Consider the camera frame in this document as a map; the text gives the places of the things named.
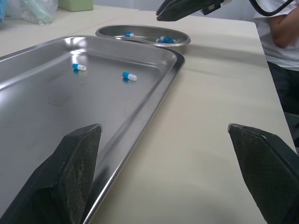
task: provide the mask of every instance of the pill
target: pill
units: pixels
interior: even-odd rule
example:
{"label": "pill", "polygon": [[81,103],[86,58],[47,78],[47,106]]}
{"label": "pill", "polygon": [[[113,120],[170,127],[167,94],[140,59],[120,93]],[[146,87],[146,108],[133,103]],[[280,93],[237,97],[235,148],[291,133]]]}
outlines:
{"label": "pill", "polygon": [[126,37],[132,37],[132,36],[134,36],[134,34],[132,34],[132,33],[130,33],[130,32],[126,32],[126,33],[125,33],[125,36],[126,36]]}
{"label": "pill", "polygon": [[164,43],[164,41],[159,40],[159,39],[156,39],[156,42],[157,42],[157,43]]}
{"label": "pill", "polygon": [[170,39],[169,37],[167,37],[167,36],[161,36],[161,37],[160,37],[160,40],[161,40],[161,41],[168,42],[168,41],[170,41],[171,39]]}
{"label": "pill", "polygon": [[72,67],[73,67],[73,69],[78,69],[81,71],[85,71],[87,69],[84,65],[81,65],[81,64],[73,64]]}
{"label": "pill", "polygon": [[136,80],[137,80],[137,76],[132,75],[132,74],[130,74],[130,73],[128,73],[128,72],[124,72],[124,73],[122,74],[122,76],[123,76],[124,78],[127,78],[127,79],[132,80],[132,81],[136,81]]}

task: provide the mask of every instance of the metal tray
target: metal tray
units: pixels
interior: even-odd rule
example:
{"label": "metal tray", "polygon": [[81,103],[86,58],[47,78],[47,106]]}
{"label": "metal tray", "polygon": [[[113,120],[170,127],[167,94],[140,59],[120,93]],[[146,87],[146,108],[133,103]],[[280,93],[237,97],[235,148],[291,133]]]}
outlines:
{"label": "metal tray", "polygon": [[[126,37],[125,33],[130,32],[134,37]],[[102,27],[95,33],[100,37],[110,37],[119,40],[133,41],[145,43],[157,47],[165,47],[183,54],[186,51],[186,46],[191,42],[190,37],[173,29],[166,29],[162,27],[139,26],[139,25],[112,25]],[[172,37],[178,43],[157,43],[156,39],[161,36]]]}
{"label": "metal tray", "polygon": [[184,62],[172,50],[92,36],[0,57],[0,216],[66,134],[100,123],[88,223]]}

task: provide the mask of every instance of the robotic arm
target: robotic arm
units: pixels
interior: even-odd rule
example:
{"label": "robotic arm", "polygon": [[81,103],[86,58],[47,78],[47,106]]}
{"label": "robotic arm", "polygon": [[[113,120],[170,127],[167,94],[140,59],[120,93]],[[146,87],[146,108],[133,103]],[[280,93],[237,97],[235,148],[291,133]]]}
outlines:
{"label": "robotic arm", "polygon": [[[158,21],[177,21],[192,13],[201,11],[207,15],[219,8],[221,5],[230,0],[165,0],[157,10]],[[263,16],[273,16],[283,10],[294,0],[288,0],[273,12],[264,11],[256,0],[249,0],[253,8]]]}

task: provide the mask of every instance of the plastic bag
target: plastic bag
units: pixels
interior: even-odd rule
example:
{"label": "plastic bag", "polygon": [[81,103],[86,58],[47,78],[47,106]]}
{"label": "plastic bag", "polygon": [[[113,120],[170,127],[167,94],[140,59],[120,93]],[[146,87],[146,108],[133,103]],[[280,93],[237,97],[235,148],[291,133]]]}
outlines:
{"label": "plastic bag", "polygon": [[49,24],[57,11],[58,0],[9,0],[5,16],[38,24]]}

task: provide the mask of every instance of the white table surface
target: white table surface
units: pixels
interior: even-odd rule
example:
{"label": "white table surface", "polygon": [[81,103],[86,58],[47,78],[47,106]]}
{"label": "white table surface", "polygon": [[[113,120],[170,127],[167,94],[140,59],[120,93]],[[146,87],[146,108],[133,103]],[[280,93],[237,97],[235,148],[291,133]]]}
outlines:
{"label": "white table surface", "polygon": [[111,21],[136,12],[137,9],[94,6],[93,11],[70,13],[58,9],[50,25],[36,25],[25,21],[5,20],[0,26],[0,56],[47,42],[61,36]]}
{"label": "white table surface", "polygon": [[[0,55],[58,36],[94,35],[100,26],[122,23],[173,28],[192,40],[182,71],[93,224],[265,224],[227,133],[229,123],[253,126],[277,134],[294,150],[255,24],[195,16],[157,22],[154,12],[109,8],[107,16],[124,14],[99,26],[91,25],[92,13],[85,12],[88,25],[77,26],[74,19],[81,16],[64,14],[47,29],[30,26],[41,33],[31,38],[22,25],[8,28],[0,32],[1,40],[14,33],[26,38],[17,47],[7,42]],[[71,30],[58,29],[62,26]]]}

